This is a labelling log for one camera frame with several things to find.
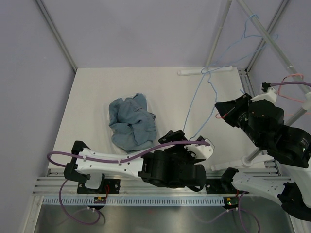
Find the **blue wire hanger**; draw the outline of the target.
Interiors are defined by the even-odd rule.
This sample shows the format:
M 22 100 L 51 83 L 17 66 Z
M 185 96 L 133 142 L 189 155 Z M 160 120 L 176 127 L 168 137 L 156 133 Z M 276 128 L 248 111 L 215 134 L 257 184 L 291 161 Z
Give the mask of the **blue wire hanger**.
M 249 16 L 247 18 L 247 20 L 245 21 L 244 23 L 244 28 L 243 28 L 243 33 L 240 37 L 239 40 L 233 42 L 232 44 L 230 44 L 225 50 L 224 52 L 216 59 L 216 61 L 214 61 L 213 63 L 209 63 L 208 65 L 205 65 L 201 70 L 200 70 L 200 73 L 199 74 L 202 74 L 202 75 L 205 75 L 207 73 L 210 73 L 211 71 L 209 71 L 210 67 L 212 66 L 215 66 L 215 65 L 218 65 L 222 60 L 223 60 L 223 57 L 226 56 L 227 53 L 229 53 L 230 50 L 232 50 L 233 47 L 235 47 L 237 44 L 240 44 L 242 41 L 245 41 L 249 38 L 260 38 L 260 39 L 263 39 L 263 36 L 262 35 L 258 35 L 258 34 L 250 34 L 250 35 L 247 35 L 247 31 L 248 31 L 248 22 L 251 21 L 251 19 L 259 19 L 259 16 L 257 14 L 252 14 L 251 16 Z M 278 34 L 276 35 L 273 35 L 272 38 L 274 40 L 277 40 L 278 39 Z M 231 61 L 231 62 L 228 62 L 228 63 L 225 63 L 227 65 L 230 65 L 230 64 L 234 64 L 234 63 L 237 63 L 238 61 L 241 61 L 243 59 L 245 59 L 246 57 L 250 56 L 251 54 L 254 54 L 256 51 L 260 51 L 261 49 L 256 49 L 254 50 L 252 53 L 236 60 L 236 61 Z
M 214 104 L 218 100 L 218 91 L 213 84 L 212 76 L 211 71 L 203 73 L 190 101 L 182 127 L 190 139 L 195 139 L 199 135 L 215 111 Z

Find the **blue wire hanger front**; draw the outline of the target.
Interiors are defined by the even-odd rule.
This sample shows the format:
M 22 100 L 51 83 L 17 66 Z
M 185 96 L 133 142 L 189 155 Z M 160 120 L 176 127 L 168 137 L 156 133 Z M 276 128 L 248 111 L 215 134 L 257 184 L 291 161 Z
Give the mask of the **blue wire hanger front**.
M 237 44 L 240 44 L 242 41 L 245 41 L 249 38 L 260 38 L 260 39 L 263 39 L 263 36 L 262 35 L 258 35 L 258 34 L 250 34 L 250 35 L 247 35 L 247 31 L 248 31 L 248 22 L 251 21 L 251 19 L 259 19 L 259 16 L 257 14 L 252 14 L 251 16 L 249 16 L 247 18 L 247 20 L 245 21 L 244 23 L 244 28 L 243 28 L 243 33 L 240 37 L 239 40 L 233 42 L 232 44 L 230 44 L 225 50 L 224 52 L 216 59 L 216 61 L 214 61 L 213 63 L 209 63 L 208 65 L 205 65 L 201 70 L 200 70 L 200 73 L 199 74 L 202 74 L 202 75 L 205 75 L 207 73 L 210 73 L 211 71 L 209 71 L 210 67 L 212 66 L 215 66 L 215 65 L 218 65 L 222 60 L 223 60 L 223 57 L 226 56 L 227 53 L 229 53 L 230 50 L 232 50 L 233 47 L 235 47 Z M 278 39 L 278 34 L 276 35 L 273 35 L 272 38 L 274 40 L 277 40 Z M 246 57 L 250 56 L 251 54 L 254 54 L 256 51 L 260 51 L 261 49 L 256 49 L 254 50 L 252 53 L 236 60 L 236 61 L 231 61 L 231 62 L 228 62 L 228 63 L 225 63 L 227 65 L 230 65 L 230 64 L 234 64 L 234 63 L 237 63 L 238 61 L 241 61 L 243 59 L 245 59 Z

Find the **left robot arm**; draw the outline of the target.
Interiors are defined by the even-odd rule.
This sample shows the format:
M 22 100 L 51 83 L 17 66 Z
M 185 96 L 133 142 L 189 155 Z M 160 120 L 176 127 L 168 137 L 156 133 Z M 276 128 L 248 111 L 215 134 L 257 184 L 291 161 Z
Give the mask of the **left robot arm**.
M 66 164 L 64 177 L 78 182 L 88 193 L 104 193 L 107 174 L 143 181 L 156 187 L 189 188 L 199 192 L 206 183 L 202 164 L 213 154 L 207 139 L 188 141 L 182 130 L 168 131 L 154 148 L 133 156 L 92 151 L 84 142 L 75 141 L 74 157 Z

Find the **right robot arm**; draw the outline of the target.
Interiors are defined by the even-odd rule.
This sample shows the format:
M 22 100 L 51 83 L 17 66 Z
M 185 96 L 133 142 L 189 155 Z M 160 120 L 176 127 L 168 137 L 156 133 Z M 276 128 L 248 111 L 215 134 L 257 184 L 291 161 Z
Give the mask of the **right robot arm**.
M 283 164 L 294 182 L 276 183 L 249 176 L 229 167 L 220 178 L 225 192 L 246 191 L 279 204 L 289 215 L 311 219 L 311 136 L 306 131 L 284 124 L 284 110 L 276 99 L 262 94 L 244 94 L 215 104 L 220 116 L 232 127 L 242 129 L 259 150 L 267 151 Z

